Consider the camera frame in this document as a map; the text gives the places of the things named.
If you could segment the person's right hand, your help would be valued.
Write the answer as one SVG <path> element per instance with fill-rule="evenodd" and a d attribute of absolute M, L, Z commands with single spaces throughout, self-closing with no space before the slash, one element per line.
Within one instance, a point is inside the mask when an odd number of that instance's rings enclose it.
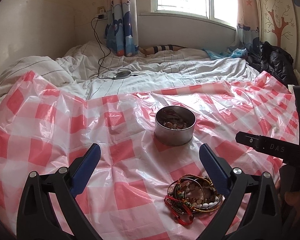
<path fill-rule="evenodd" d="M 285 200 L 285 202 L 289 205 L 292 206 L 296 212 L 295 217 L 294 217 L 294 223 L 296 223 L 299 218 L 300 218 L 300 191 L 298 192 L 286 192 L 283 197 L 281 197 L 280 190 L 281 190 L 281 180 L 279 180 L 275 188 L 278 191 L 278 199 L 280 202 L 280 205 L 282 205 L 282 199 Z"/>

